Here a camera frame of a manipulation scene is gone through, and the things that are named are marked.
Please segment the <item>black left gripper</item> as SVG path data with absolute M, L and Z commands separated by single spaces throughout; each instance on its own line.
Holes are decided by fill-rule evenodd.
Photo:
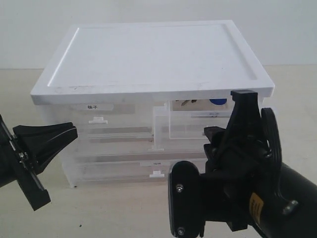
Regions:
M 32 209 L 37 211 L 51 199 L 36 174 L 42 173 L 54 157 L 78 137 L 77 129 L 67 122 L 47 126 L 18 125 L 13 132 L 23 150 L 30 155 L 35 172 L 24 163 L 26 154 L 1 119 L 0 186 L 16 181 Z

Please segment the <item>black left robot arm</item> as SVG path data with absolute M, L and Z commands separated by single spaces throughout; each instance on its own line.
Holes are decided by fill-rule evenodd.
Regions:
M 0 122 L 0 185 L 16 181 L 33 210 L 51 202 L 38 175 L 55 156 L 78 137 L 71 122 L 47 125 L 18 125 L 9 131 Z

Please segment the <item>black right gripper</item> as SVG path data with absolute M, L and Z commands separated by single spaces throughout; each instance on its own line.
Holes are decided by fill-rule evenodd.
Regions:
M 254 224 L 268 205 L 281 207 L 281 143 L 271 108 L 259 108 L 251 90 L 231 92 L 234 108 L 226 128 L 208 126 L 206 177 Z

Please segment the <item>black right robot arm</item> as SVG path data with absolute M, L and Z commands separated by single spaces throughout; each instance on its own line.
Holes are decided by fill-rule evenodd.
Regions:
M 192 233 L 202 236 L 205 223 L 213 221 L 234 231 L 251 226 L 265 238 L 316 237 L 317 187 L 283 163 L 273 110 L 259 108 L 254 91 L 231 96 L 227 127 L 205 129 L 208 160 Z

